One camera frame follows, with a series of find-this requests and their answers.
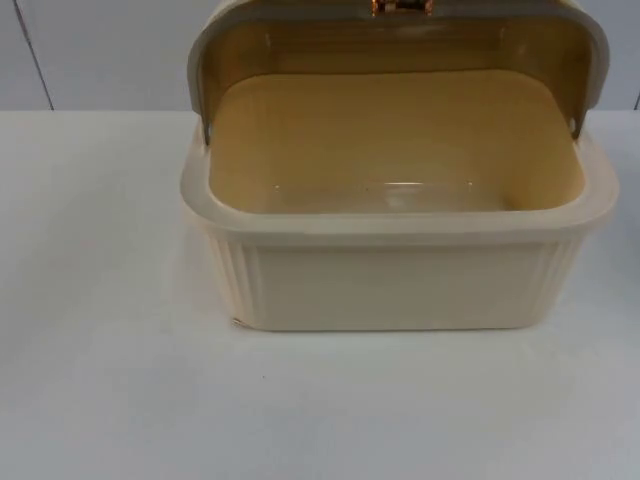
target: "container rim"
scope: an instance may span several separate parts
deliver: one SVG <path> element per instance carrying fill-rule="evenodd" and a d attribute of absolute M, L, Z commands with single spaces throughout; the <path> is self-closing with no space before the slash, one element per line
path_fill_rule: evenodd
<path fill-rule="evenodd" d="M 209 187 L 210 149 L 198 124 L 180 190 L 200 225 L 230 241 L 271 246 L 410 246 L 557 240 L 584 234 L 613 210 L 619 184 L 587 131 L 575 143 L 585 177 L 581 194 L 548 210 L 403 214 L 256 214 L 216 199 Z"/>

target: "container lid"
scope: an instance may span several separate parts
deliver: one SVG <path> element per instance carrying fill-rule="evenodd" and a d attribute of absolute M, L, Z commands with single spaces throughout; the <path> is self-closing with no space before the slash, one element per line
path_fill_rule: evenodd
<path fill-rule="evenodd" d="M 254 76 L 483 69 L 543 82 L 577 138 L 608 67 L 602 28 L 569 0 L 240 0 L 196 39 L 188 78 L 207 144 L 222 96 Z"/>

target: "white wall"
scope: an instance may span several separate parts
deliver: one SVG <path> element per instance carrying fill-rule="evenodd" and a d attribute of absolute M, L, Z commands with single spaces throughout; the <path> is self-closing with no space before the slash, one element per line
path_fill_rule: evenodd
<path fill-rule="evenodd" d="M 580 0 L 602 25 L 611 46 L 611 69 L 600 108 L 629 109 L 640 93 L 640 0 Z"/>
<path fill-rule="evenodd" d="M 0 103 L 0 108 L 9 104 L 12 108 L 44 108 L 40 94 L 34 91 L 34 98 L 25 94 L 31 91 L 27 80 L 33 70 L 29 68 L 28 50 L 19 44 L 16 25 L 8 25 L 11 28 L 4 31 L 5 23 L 15 22 L 15 15 L 4 12 L 11 0 L 0 2 L 4 2 L 0 3 L 2 43 L 9 30 L 14 30 L 11 35 L 16 37 L 13 43 L 9 38 L 8 46 L 0 45 L 0 99 L 13 99 L 12 103 Z M 187 54 L 217 0 L 19 2 L 56 108 L 189 108 Z M 602 23 L 612 47 L 611 74 L 600 108 L 632 109 L 640 93 L 640 33 L 636 28 L 640 0 L 581 3 Z M 5 57 L 9 58 L 9 67 Z M 9 76 L 14 78 L 7 81 L 6 72 L 13 69 Z"/>
<path fill-rule="evenodd" d="M 10 0 L 0 0 L 0 110 L 44 110 L 47 98 Z"/>

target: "cream-colored container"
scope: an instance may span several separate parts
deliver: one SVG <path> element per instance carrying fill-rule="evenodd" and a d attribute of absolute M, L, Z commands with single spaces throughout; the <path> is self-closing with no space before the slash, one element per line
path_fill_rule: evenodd
<path fill-rule="evenodd" d="M 202 121 L 181 190 L 230 315 L 541 320 L 617 198 L 582 131 L 607 64 L 597 24 L 555 0 L 222 6 L 190 57 Z"/>

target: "open lid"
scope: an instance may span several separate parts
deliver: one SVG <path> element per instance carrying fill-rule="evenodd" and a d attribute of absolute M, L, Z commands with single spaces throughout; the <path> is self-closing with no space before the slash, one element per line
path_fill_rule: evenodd
<path fill-rule="evenodd" d="M 240 0 L 196 39 L 188 78 L 207 144 L 250 77 L 487 69 L 543 82 L 577 138 L 608 67 L 602 28 L 568 0 Z"/>

